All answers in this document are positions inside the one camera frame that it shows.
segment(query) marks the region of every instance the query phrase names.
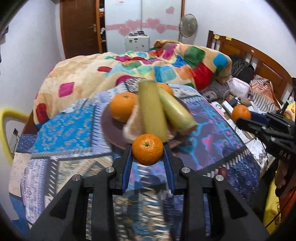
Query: pink heart decal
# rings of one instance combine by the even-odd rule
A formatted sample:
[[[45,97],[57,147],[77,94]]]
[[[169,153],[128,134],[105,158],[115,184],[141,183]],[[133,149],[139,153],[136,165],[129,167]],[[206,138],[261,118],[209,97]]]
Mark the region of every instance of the pink heart decal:
[[[122,35],[122,36],[128,36],[128,34],[131,32],[131,28],[130,27],[120,27],[118,29],[118,32]]]
[[[167,8],[167,9],[165,10],[165,12],[166,12],[167,14],[174,14],[174,11],[175,11],[175,8],[174,8],[174,7],[169,7],[169,8]]]
[[[135,31],[141,27],[141,23],[141,20],[127,20],[126,26],[130,27],[132,31]]]
[[[156,25],[160,24],[159,18],[156,18],[156,19],[154,19],[154,18],[147,18],[146,19],[146,22],[147,22],[148,26],[150,28],[152,28],[152,29],[154,29],[156,27]]]
[[[160,34],[164,33],[166,31],[166,26],[163,24],[156,25],[156,31]]]

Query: pink square patch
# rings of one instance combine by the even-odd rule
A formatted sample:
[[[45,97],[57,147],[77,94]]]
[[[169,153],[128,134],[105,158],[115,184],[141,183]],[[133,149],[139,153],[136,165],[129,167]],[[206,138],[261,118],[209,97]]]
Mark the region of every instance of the pink square patch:
[[[61,84],[59,87],[59,97],[64,97],[73,93],[74,82]]]

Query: black bag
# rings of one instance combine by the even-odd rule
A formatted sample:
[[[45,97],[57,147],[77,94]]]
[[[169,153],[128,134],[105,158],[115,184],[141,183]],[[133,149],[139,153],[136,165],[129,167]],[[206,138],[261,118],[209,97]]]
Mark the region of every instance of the black bag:
[[[247,61],[241,60],[236,54],[230,55],[229,57],[232,60],[231,75],[250,84],[254,76],[254,67]]]

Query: brown wooden door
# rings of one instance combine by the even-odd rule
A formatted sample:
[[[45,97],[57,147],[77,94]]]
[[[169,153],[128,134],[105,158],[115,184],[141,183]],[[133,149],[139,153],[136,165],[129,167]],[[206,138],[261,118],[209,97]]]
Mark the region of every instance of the brown wooden door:
[[[61,0],[60,20],[66,58],[99,52],[96,0]]]

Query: white suitcase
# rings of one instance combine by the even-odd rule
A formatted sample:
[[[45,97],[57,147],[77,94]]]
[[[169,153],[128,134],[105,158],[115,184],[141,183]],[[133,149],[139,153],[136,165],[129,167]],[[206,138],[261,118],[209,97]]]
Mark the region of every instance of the white suitcase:
[[[149,51],[150,37],[145,35],[143,31],[138,33],[129,34],[125,40],[126,52],[127,51]]]

